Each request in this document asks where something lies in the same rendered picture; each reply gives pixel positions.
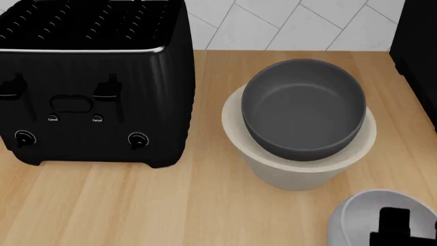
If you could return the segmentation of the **dark grey bowl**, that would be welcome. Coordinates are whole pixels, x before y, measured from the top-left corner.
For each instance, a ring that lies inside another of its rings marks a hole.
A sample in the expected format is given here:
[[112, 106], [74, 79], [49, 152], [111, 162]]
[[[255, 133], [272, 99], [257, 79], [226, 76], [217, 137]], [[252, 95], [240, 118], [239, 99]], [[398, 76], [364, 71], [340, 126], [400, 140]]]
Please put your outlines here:
[[292, 161], [324, 159], [358, 134], [366, 98], [344, 69], [316, 59], [291, 59], [257, 73], [241, 100], [244, 123], [266, 151]]

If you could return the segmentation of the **small white bowl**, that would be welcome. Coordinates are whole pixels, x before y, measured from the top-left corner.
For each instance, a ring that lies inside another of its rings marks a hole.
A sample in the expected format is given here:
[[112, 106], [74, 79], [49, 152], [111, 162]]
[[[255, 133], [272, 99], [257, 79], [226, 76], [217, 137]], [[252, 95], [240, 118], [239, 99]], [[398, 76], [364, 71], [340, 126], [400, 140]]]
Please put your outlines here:
[[437, 213], [414, 198], [389, 190], [367, 190], [350, 196], [334, 210], [328, 222], [328, 246], [369, 246], [379, 232], [380, 209], [410, 210], [410, 235], [437, 239]]

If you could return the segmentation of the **large cream bowl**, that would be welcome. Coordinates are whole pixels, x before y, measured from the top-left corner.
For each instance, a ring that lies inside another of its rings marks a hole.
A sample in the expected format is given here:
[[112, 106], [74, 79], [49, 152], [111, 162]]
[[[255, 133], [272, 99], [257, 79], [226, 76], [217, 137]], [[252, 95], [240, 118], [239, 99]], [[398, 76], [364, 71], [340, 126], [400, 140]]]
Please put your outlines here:
[[226, 100], [221, 121], [228, 139], [238, 149], [252, 172], [267, 184], [289, 191], [318, 188], [360, 161], [376, 140], [377, 127], [370, 109], [356, 137], [338, 153], [316, 161], [291, 161], [263, 149], [250, 135], [242, 117], [245, 85]]

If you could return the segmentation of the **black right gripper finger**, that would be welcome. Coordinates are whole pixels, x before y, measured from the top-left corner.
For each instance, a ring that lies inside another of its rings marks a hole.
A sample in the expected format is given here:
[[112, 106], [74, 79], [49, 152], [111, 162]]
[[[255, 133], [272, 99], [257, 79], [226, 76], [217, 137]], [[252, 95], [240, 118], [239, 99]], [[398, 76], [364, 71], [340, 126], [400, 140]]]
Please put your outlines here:
[[381, 208], [379, 233], [410, 235], [410, 210], [407, 208]]

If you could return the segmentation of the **black appliance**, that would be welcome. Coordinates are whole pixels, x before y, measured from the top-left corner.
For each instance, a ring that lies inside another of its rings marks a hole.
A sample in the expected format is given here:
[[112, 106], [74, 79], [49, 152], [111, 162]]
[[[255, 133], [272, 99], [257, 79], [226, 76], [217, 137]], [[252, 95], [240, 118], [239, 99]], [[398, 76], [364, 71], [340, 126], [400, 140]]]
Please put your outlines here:
[[390, 55], [437, 116], [437, 0], [405, 0]]

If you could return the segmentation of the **black four-slot toaster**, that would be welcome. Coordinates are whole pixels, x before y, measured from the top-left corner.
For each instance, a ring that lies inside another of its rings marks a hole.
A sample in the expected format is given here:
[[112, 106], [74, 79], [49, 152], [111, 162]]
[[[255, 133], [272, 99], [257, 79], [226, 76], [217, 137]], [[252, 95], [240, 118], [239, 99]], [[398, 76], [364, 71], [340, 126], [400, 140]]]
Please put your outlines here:
[[174, 165], [194, 97], [184, 0], [18, 0], [0, 14], [0, 137], [24, 163]]

